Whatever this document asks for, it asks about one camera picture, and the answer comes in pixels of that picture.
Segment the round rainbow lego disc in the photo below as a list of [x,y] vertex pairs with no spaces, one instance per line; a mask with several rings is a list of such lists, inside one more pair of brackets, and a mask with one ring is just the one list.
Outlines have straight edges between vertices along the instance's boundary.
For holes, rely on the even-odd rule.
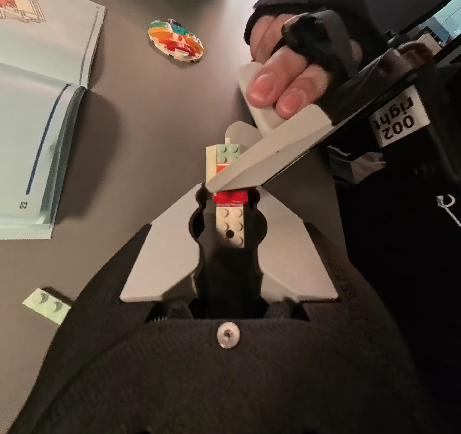
[[171,18],[152,21],[148,36],[159,51],[177,61],[192,63],[203,57],[204,47],[199,37]]

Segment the multicoloured lego assembly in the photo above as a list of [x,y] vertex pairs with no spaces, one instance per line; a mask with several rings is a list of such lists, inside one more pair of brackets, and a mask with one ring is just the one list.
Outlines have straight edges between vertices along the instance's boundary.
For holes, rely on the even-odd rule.
[[[241,153],[239,144],[231,143],[225,138],[223,144],[206,147],[206,181],[226,169]],[[249,201],[246,189],[213,193],[215,204],[216,231],[219,240],[228,247],[244,248],[245,220],[244,206]]]

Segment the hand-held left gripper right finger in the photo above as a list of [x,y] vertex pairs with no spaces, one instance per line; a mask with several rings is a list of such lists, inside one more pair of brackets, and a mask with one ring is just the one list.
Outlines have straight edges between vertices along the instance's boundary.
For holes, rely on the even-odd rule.
[[338,293],[301,218],[262,187],[254,205],[255,255],[266,302],[328,302]]

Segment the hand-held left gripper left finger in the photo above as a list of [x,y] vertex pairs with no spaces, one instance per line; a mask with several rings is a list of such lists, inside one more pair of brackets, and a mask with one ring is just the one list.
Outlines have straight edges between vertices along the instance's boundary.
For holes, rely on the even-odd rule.
[[204,266],[204,184],[195,185],[150,224],[120,293],[123,302],[191,302]]

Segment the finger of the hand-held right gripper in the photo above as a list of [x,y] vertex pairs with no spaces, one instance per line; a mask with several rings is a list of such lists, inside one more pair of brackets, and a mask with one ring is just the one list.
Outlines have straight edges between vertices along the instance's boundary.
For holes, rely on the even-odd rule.
[[225,138],[229,140],[228,143],[239,145],[240,153],[243,154],[261,140],[261,133],[256,127],[238,121],[227,128]]
[[262,186],[306,155],[332,131],[332,121],[311,104],[251,146],[206,184],[210,193]]

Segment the open instruction booklet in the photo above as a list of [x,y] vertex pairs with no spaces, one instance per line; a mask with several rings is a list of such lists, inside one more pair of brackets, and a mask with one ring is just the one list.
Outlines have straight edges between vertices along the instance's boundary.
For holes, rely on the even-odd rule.
[[0,238],[52,237],[106,9],[0,0]]

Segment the person's right hand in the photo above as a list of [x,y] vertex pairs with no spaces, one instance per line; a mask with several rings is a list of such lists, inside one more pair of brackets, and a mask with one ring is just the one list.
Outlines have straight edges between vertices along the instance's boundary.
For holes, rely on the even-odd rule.
[[244,32],[252,60],[262,65],[246,90],[250,105],[274,106],[281,118],[290,119],[345,81],[340,61],[322,55],[323,30],[299,17],[328,10],[344,24],[358,71],[386,51],[365,0],[258,0]]

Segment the mint green lego plate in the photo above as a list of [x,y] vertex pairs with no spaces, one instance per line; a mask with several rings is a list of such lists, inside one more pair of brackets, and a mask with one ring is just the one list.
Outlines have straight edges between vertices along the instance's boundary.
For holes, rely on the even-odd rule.
[[37,288],[23,302],[22,305],[45,317],[60,326],[71,306],[65,301],[58,299],[51,293]]

